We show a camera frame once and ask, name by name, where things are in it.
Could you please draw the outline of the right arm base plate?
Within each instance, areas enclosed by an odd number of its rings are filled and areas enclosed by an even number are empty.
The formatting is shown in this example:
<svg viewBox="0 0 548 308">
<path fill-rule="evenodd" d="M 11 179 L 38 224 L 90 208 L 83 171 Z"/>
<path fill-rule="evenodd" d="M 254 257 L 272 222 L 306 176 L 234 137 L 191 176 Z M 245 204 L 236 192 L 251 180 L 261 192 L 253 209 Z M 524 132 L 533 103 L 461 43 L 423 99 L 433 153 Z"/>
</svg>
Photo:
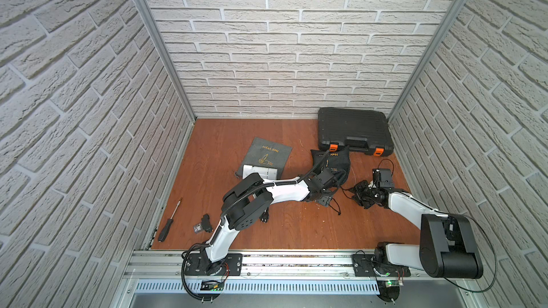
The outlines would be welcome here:
<svg viewBox="0 0 548 308">
<path fill-rule="evenodd" d="M 378 261 L 374 254 L 359 250 L 351 256 L 356 277 L 410 277 L 408 267 Z"/>
</svg>

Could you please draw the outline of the white hair dryer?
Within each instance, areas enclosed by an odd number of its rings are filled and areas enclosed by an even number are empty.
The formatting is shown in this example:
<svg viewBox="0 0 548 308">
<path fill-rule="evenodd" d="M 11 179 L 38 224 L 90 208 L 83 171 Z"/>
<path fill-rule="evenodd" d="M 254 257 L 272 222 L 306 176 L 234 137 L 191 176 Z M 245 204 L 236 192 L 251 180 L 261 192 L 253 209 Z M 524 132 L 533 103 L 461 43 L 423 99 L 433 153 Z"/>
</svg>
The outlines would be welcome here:
<svg viewBox="0 0 548 308">
<path fill-rule="evenodd" d="M 262 179 L 267 179 L 275 181 L 278 179 L 278 169 L 277 168 L 266 168 L 256 165 L 244 165 L 243 166 L 243 176 L 244 178 L 252 173 L 257 173 Z M 270 217 L 269 209 L 267 208 L 261 215 L 260 220 L 263 223 L 267 223 Z"/>
</svg>

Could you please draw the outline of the black drawstring bag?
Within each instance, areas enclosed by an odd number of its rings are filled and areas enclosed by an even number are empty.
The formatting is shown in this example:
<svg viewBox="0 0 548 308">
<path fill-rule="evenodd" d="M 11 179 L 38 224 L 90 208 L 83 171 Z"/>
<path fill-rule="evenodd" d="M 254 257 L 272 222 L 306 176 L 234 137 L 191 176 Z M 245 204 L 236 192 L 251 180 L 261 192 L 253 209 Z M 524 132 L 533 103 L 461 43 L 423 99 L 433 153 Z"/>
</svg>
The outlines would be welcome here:
<svg viewBox="0 0 548 308">
<path fill-rule="evenodd" d="M 325 151 L 311 150 L 313 158 L 312 172 L 319 174 L 328 169 L 338 180 L 340 185 L 345 184 L 348 179 L 351 162 L 350 149 L 344 147 L 335 152 L 329 152 L 329 156 L 324 158 Z"/>
</svg>

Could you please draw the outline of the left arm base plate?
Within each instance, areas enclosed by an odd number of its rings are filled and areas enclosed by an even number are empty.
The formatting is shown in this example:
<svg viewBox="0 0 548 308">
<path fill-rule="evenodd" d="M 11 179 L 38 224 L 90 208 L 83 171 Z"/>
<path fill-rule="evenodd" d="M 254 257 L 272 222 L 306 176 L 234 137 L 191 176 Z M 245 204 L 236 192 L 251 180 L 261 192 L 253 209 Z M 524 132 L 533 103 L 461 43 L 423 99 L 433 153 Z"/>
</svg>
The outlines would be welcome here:
<svg viewBox="0 0 548 308">
<path fill-rule="evenodd" d="M 239 276 L 243 264 L 243 254 L 228 253 L 217 262 L 211 262 L 205 254 L 191 253 L 184 267 L 186 276 Z"/>
</svg>

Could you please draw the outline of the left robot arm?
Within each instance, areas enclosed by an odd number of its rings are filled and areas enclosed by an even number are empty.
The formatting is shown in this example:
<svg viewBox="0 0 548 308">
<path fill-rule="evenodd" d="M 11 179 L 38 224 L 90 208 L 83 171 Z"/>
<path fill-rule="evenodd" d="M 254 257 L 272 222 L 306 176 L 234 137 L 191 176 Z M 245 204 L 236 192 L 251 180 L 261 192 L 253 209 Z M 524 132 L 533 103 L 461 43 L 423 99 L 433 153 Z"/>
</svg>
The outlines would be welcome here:
<svg viewBox="0 0 548 308">
<path fill-rule="evenodd" d="M 342 151 L 315 151 L 316 161 L 304 175 L 267 180 L 253 172 L 223 197 L 219 224 L 211 238 L 181 254 L 184 275 L 236 275 L 235 255 L 229 250 L 238 234 L 257 221 L 268 221 L 271 205 L 316 202 L 328 207 L 348 179 L 350 159 Z"/>
</svg>

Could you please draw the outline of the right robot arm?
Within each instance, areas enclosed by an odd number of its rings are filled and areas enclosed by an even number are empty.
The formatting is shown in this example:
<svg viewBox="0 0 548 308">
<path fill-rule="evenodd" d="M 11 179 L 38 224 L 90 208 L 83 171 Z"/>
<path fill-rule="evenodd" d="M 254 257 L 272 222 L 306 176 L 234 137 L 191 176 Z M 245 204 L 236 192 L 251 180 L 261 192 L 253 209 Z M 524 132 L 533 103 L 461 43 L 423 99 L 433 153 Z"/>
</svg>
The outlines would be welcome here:
<svg viewBox="0 0 548 308">
<path fill-rule="evenodd" d="M 378 166 L 371 181 L 345 188 L 345 196 L 364 209 L 379 206 L 404 217 L 420 230 L 416 245 L 381 242 L 372 256 L 363 256 L 378 277 L 404 278 L 409 269 L 421 270 L 451 285 L 457 279 L 480 279 L 482 258 L 472 226 L 476 220 L 443 212 L 420 202 L 409 192 L 396 188 L 394 170 Z"/>
</svg>

